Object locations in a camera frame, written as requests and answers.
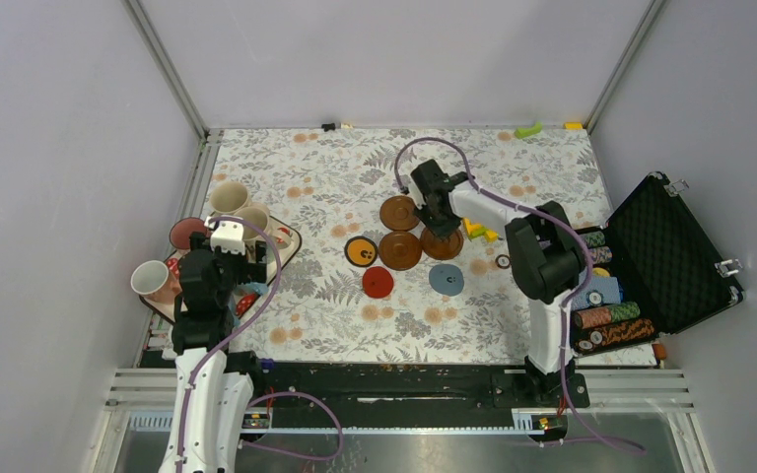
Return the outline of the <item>brown wooden coaster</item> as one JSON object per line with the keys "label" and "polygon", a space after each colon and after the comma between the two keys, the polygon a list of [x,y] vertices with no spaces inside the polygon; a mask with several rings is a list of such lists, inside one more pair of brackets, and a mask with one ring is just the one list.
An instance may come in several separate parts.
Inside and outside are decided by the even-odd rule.
{"label": "brown wooden coaster", "polygon": [[422,250],[429,257],[436,260],[451,260],[457,257],[464,245],[463,234],[455,229],[449,236],[439,237],[424,228],[419,237]]}
{"label": "brown wooden coaster", "polygon": [[380,221],[392,231],[408,232],[416,228],[420,219],[415,214],[415,202],[406,195],[386,199],[379,208]]}
{"label": "brown wooden coaster", "polygon": [[378,256],[384,266],[396,271],[406,271],[420,262],[421,242],[410,232],[393,231],[380,240]]}

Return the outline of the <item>brown wooden coaster top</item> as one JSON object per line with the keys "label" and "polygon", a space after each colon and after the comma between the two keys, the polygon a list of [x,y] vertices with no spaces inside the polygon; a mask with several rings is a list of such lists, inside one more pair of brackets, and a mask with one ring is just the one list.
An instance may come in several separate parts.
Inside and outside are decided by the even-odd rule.
{"label": "brown wooden coaster top", "polygon": [[406,195],[386,199],[379,208],[380,221],[392,231],[408,232],[416,228],[420,219],[415,214],[415,202]]}

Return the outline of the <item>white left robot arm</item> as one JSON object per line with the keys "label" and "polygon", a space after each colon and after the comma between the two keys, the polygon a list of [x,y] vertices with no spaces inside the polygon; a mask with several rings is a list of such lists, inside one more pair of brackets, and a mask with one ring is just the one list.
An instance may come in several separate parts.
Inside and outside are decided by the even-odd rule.
{"label": "white left robot arm", "polygon": [[236,268],[243,255],[213,249],[202,232],[189,237],[177,263],[181,293],[174,302],[172,342],[176,391],[171,436],[161,472],[233,472],[245,408],[265,395],[256,355],[230,369],[220,345],[236,319]]}

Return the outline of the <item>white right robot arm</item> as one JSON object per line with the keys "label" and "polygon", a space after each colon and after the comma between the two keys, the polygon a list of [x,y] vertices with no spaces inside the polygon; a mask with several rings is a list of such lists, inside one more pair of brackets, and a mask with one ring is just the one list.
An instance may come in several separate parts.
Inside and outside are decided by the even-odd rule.
{"label": "white right robot arm", "polygon": [[414,213],[435,236],[447,237],[467,219],[505,239],[513,279],[529,300],[530,343],[520,387],[537,405],[573,407],[571,300],[591,259],[563,208],[512,202],[464,171],[444,172],[433,160],[414,168],[411,179]]}

